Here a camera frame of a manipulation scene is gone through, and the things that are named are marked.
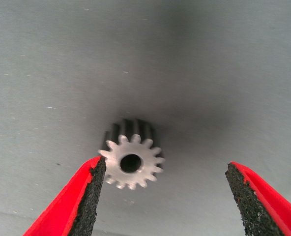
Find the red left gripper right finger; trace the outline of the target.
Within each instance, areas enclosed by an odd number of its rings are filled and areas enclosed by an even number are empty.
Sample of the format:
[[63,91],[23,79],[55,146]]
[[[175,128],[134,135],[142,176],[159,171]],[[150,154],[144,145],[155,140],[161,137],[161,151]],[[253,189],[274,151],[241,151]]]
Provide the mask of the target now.
[[225,172],[247,236],[291,236],[291,203],[250,168],[230,162]]

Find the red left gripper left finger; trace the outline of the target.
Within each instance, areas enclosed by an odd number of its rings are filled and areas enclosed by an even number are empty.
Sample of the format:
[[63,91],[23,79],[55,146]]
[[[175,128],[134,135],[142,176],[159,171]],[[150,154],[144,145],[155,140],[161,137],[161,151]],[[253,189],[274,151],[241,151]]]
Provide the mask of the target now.
[[86,161],[24,235],[92,235],[105,171],[104,157],[97,156]]

